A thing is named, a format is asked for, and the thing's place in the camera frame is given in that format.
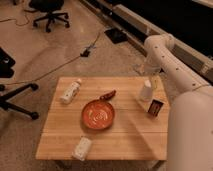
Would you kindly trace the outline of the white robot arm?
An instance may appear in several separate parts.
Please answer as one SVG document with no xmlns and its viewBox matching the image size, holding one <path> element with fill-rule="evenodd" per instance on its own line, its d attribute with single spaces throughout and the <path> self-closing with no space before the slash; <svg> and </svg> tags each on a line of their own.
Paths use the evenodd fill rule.
<svg viewBox="0 0 213 171">
<path fill-rule="evenodd" d="M 174 55 L 174 44 L 171 34 L 144 41 L 143 74 L 163 70 L 181 91 L 168 117 L 167 171 L 213 171 L 213 85 Z"/>
</svg>

